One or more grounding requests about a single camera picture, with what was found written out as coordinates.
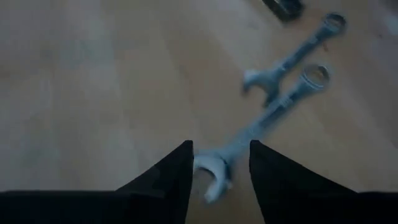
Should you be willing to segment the long silver combination wrench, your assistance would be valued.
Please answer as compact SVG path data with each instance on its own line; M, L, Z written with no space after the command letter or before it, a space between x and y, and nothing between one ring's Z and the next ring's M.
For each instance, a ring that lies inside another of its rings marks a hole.
M194 155L193 171L205 170L213 176L204 193L206 203L217 201L231 187L231 168L248 149L260 140L302 99L323 91L331 74L324 65L307 65L297 83L286 94L274 99L265 112L222 147Z

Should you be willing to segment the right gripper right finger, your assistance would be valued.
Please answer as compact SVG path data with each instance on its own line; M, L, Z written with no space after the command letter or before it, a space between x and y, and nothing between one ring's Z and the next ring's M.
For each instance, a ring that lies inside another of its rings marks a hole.
M258 140L249 172L265 224L398 224L398 192L357 192Z

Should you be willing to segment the short silver combination wrench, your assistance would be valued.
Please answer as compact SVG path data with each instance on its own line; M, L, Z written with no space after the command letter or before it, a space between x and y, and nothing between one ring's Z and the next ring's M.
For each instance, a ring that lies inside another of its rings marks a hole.
M324 41L344 32L347 21L344 16L336 12L325 15L319 28L310 35L292 54L283 59L278 66L270 70L247 70L243 75L242 92L248 93L254 86L262 89L267 97L267 106L279 94L279 83L291 69L299 64Z

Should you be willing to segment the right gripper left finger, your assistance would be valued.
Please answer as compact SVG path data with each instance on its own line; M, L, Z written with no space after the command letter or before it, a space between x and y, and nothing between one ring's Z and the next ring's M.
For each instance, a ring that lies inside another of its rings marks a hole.
M0 224L184 224L192 177L186 140L116 190L0 192Z

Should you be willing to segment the small black block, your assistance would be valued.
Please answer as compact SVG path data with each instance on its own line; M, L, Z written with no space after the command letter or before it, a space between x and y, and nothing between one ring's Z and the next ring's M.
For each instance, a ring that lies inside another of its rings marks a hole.
M262 2L282 22L298 19L305 8L301 0L262 0Z

